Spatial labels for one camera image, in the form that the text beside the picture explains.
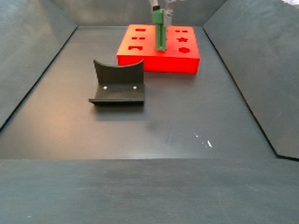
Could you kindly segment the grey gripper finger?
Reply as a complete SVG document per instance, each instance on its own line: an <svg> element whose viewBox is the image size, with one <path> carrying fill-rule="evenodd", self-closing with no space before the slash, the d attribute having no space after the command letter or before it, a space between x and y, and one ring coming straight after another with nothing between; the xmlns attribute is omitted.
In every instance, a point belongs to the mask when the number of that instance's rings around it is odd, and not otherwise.
<svg viewBox="0 0 299 224"><path fill-rule="evenodd" d="M148 0L150 7L152 7L152 11L160 10L160 4L157 3L157 0Z"/></svg>
<svg viewBox="0 0 299 224"><path fill-rule="evenodd" d="M172 16L173 16L173 4L176 0L164 0L164 10L162 10L162 24L172 24Z"/></svg>

